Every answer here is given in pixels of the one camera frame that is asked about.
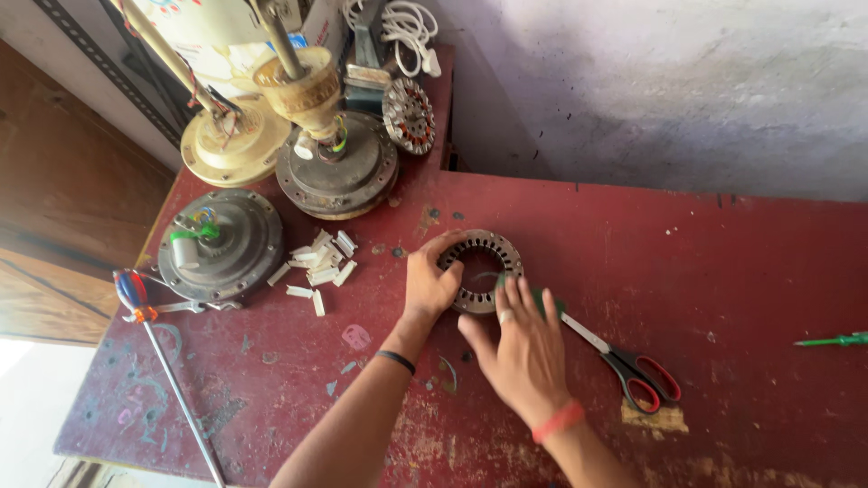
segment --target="black wristband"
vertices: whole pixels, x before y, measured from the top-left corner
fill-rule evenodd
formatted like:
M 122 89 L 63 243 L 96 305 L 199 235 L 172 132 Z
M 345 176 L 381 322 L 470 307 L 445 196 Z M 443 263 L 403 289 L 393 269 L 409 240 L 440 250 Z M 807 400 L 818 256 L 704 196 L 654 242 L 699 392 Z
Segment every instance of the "black wristband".
M 402 356 L 398 353 L 393 353 L 392 351 L 377 351 L 377 353 L 374 354 L 374 356 L 383 356 L 384 358 L 389 358 L 389 359 L 392 359 L 394 361 L 397 361 L 398 363 L 401 363 L 402 365 L 404 365 L 404 367 L 406 367 L 407 369 L 410 370 L 411 376 L 416 374 L 416 367 L 413 365 L 413 363 L 411 363 L 404 356 Z

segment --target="screwdriver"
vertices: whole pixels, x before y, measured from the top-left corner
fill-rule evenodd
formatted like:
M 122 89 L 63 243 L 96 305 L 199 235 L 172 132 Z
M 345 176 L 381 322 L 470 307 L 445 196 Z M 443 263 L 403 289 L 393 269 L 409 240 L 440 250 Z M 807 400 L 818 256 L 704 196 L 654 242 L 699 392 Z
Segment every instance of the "screwdriver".
M 793 342 L 794 346 L 827 346 L 830 344 L 838 346 L 852 346 L 857 344 L 868 344 L 868 332 L 854 332 L 852 335 L 839 335 L 835 339 L 817 339 L 817 340 L 800 340 Z
M 163 364 L 163 369 L 166 370 L 168 381 L 172 385 L 174 394 L 178 397 L 178 403 L 181 404 L 181 410 L 183 410 L 184 415 L 187 416 L 187 422 L 190 424 L 190 428 L 193 429 L 196 442 L 199 443 L 199 448 L 202 450 L 202 455 L 205 456 L 208 468 L 211 470 L 211 474 L 214 475 L 214 481 L 220 488 L 226 488 L 226 484 L 223 483 L 223 477 L 220 475 L 220 471 L 217 468 L 217 463 L 214 461 L 214 456 L 212 456 L 211 452 L 207 447 L 205 447 L 205 441 L 202 439 L 202 435 L 193 421 L 193 414 L 190 413 L 190 409 L 187 408 L 187 402 L 184 401 L 181 389 L 178 387 L 178 380 L 175 379 L 174 373 L 172 373 L 172 368 L 169 367 L 168 361 L 166 361 L 166 354 L 163 352 L 162 347 L 160 347 L 160 342 L 157 340 L 154 335 L 154 330 L 151 328 L 151 321 L 157 318 L 157 312 L 148 304 L 148 292 L 145 291 L 145 284 L 141 282 L 141 276 L 133 269 L 115 270 L 112 274 L 115 277 L 115 291 L 117 292 L 118 298 L 120 298 L 121 303 L 123 303 L 123 305 L 129 308 L 130 312 L 133 313 L 133 316 L 135 317 L 134 321 L 145 326 L 145 331 L 148 332 L 148 337 L 151 338 L 151 342 L 154 344 L 157 357 L 160 358 L 160 362 Z

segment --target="hand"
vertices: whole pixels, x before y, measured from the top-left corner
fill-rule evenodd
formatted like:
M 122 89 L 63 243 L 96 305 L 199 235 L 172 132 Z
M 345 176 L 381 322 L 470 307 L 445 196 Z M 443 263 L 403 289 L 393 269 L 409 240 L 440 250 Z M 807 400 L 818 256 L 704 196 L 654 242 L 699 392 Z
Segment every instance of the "hand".
M 426 242 L 407 259 L 407 298 L 404 316 L 434 320 L 449 308 L 458 288 L 464 264 L 455 260 L 447 271 L 437 267 L 437 258 L 453 244 L 466 238 L 464 231 L 455 229 Z
M 501 324 L 495 348 L 479 320 L 462 315 L 458 330 L 473 347 L 485 378 L 497 395 L 531 429 L 551 419 L 571 397 L 567 390 L 561 321 L 555 298 L 542 292 L 546 317 L 540 316 L 528 281 L 507 278 L 496 291 L 497 317 L 512 310 L 514 319 Z

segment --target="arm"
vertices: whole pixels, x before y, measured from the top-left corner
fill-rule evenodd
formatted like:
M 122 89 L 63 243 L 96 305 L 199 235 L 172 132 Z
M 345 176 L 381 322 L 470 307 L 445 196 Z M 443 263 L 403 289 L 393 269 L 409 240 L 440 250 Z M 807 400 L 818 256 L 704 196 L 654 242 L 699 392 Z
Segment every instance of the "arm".
M 444 273 L 437 257 L 464 239 L 450 231 L 429 241 L 407 260 L 404 314 L 380 349 L 416 364 L 437 317 L 455 299 L 464 265 Z M 375 485 L 391 431 L 410 384 L 410 371 L 374 356 L 278 471 L 272 488 Z
M 495 347 L 478 320 L 462 315 L 458 329 L 473 347 L 485 378 L 503 402 L 531 429 L 544 424 L 566 406 L 567 390 L 561 321 L 555 299 L 542 292 L 546 317 L 536 308 L 527 280 L 508 278 L 496 291 L 497 316 L 512 310 L 501 324 Z M 542 446 L 576 488 L 636 487 L 636 482 L 583 420 L 550 434 Z

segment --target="red thread bracelet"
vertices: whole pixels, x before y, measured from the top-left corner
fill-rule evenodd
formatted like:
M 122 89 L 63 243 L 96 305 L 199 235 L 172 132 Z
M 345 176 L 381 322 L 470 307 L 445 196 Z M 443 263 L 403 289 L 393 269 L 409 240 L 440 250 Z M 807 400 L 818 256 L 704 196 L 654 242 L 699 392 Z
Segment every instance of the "red thread bracelet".
M 549 435 L 566 430 L 584 417 L 585 409 L 582 408 L 582 404 L 579 403 L 579 400 L 574 399 L 561 410 L 555 412 L 555 414 L 551 416 L 551 419 L 548 419 L 542 425 L 531 429 L 530 433 L 534 437 L 534 442 L 542 444 Z

